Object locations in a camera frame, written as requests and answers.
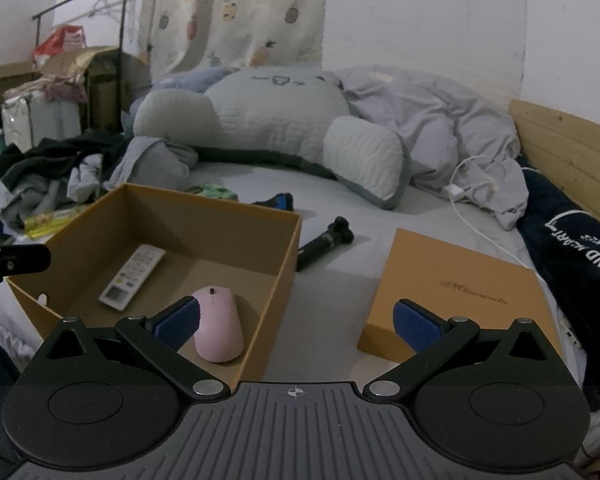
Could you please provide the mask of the black mini tripod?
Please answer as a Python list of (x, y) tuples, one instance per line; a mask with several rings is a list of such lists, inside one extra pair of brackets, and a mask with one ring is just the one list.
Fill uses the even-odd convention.
[(332, 249), (340, 245), (350, 245), (353, 240), (354, 234), (350, 229), (349, 221), (337, 217), (325, 232), (299, 248), (296, 271), (301, 272)]

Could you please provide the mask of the orange box lid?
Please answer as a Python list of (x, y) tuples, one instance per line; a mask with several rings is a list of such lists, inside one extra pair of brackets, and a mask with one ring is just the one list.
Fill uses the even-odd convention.
[(414, 349), (393, 329), (393, 307), (401, 299), (412, 300), (445, 320), (464, 316), (491, 330), (506, 328), (516, 318), (532, 318), (554, 348), (562, 348), (534, 272), (398, 229), (358, 350), (392, 362), (414, 356)]

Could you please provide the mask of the white remote control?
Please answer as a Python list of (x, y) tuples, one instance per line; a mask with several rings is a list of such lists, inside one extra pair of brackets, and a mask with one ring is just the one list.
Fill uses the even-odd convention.
[(165, 254), (164, 249), (155, 246), (138, 246), (100, 294), (99, 301), (111, 309), (123, 312)]

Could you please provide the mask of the pink computer mouse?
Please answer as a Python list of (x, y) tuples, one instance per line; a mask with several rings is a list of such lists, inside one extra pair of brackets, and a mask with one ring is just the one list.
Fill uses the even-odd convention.
[(242, 324), (233, 293), (226, 287), (208, 286), (193, 297), (200, 307), (194, 345), (198, 356), (211, 363), (237, 359), (245, 348)]

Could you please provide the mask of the pile of dark clothes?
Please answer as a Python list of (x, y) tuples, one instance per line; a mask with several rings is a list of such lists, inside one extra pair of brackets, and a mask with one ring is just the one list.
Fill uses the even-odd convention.
[(90, 130), (63, 141), (44, 139), (26, 152), (9, 145), (0, 155), (0, 219), (21, 231), (25, 218), (87, 202), (129, 142), (120, 133)]

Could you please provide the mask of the open orange cardboard box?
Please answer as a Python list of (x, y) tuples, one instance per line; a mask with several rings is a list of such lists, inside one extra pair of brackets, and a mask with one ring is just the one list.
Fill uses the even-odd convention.
[(294, 282), (300, 228), (295, 212), (126, 184), (47, 241), (52, 263), (45, 272), (7, 283), (42, 337), (65, 316), (110, 327), (123, 315), (100, 294), (140, 245), (161, 248), (166, 254), (126, 314), (151, 316), (203, 287), (228, 288), (245, 337), (242, 355), (207, 363), (191, 341), (180, 353), (236, 386), (260, 379), (268, 366)]

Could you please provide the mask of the white suitcase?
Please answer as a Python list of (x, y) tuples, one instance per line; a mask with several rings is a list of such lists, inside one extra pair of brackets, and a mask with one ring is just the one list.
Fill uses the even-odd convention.
[(6, 100), (2, 121), (5, 145), (15, 145), (23, 153), (44, 139), (65, 141), (82, 132), (76, 102), (49, 100), (38, 90)]

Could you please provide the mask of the green patterned small item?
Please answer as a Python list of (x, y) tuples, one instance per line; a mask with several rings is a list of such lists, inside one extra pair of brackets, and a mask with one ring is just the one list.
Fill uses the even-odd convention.
[(224, 188), (222, 185), (205, 183), (190, 186), (186, 188), (186, 193), (204, 196), (208, 198), (216, 198), (217, 200), (231, 200), (232, 202), (238, 201), (238, 195), (229, 190), (228, 188)]

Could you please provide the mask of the blue black electric shaver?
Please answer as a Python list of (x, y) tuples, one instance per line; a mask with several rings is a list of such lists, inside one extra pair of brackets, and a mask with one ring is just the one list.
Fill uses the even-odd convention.
[(253, 205), (294, 212), (294, 196), (291, 193), (278, 193), (268, 200), (258, 200)]

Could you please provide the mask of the grey crumpled blanket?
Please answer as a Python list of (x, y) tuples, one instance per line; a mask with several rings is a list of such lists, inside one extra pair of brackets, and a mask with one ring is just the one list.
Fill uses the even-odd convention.
[(358, 114), (397, 133), (411, 157), (411, 185), (471, 203), (511, 230), (527, 207), (513, 118), (458, 82), (382, 65), (336, 71)]

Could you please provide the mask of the brown cardboard box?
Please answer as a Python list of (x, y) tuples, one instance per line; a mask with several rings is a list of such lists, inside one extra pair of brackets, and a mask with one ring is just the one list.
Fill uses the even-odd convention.
[(0, 65), (0, 114), (4, 94), (43, 76), (72, 77), (82, 81), (85, 98), (79, 100), (81, 126), (112, 130), (121, 113), (151, 86), (149, 66), (141, 58), (116, 47), (91, 47), (52, 56), (41, 67), (31, 61)]

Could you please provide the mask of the red plastic bag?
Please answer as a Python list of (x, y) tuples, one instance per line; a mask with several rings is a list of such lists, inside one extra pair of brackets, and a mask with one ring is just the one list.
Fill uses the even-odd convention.
[(33, 58), (49, 58), (64, 52), (86, 47), (84, 28), (81, 25), (62, 25), (33, 50)]

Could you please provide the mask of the wooden headboard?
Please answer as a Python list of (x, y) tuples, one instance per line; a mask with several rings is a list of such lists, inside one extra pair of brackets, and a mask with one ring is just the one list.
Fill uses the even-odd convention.
[(600, 220), (600, 125), (521, 100), (508, 111), (532, 166)]

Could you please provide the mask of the black clothes rack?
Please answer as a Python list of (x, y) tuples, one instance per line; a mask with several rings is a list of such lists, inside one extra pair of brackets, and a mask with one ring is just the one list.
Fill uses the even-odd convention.
[(129, 99), (129, 85), (123, 81), (124, 56), (138, 51), (140, 4), (143, 0), (54, 0), (32, 15), (35, 42), (44, 38), (44, 22), (51, 29), (62, 25), (79, 25), (90, 47), (112, 47), (114, 70), (93, 74), (86, 92), (91, 102), (82, 108), (84, 127), (114, 131), (121, 127), (122, 107)]

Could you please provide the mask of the light green cat pillow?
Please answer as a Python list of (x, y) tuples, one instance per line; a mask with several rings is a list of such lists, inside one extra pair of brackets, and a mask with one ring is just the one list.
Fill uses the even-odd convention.
[(161, 86), (137, 107), (133, 131), (232, 164), (283, 165), (335, 179), (393, 209), (411, 157), (392, 130), (358, 116), (340, 79), (316, 68), (233, 70), (204, 92)]

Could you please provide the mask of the pineapple print curtain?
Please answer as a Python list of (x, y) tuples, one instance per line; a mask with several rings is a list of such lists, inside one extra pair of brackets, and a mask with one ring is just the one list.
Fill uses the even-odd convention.
[(198, 67), (318, 67), (325, 8), (326, 0), (145, 0), (138, 56), (152, 80)]

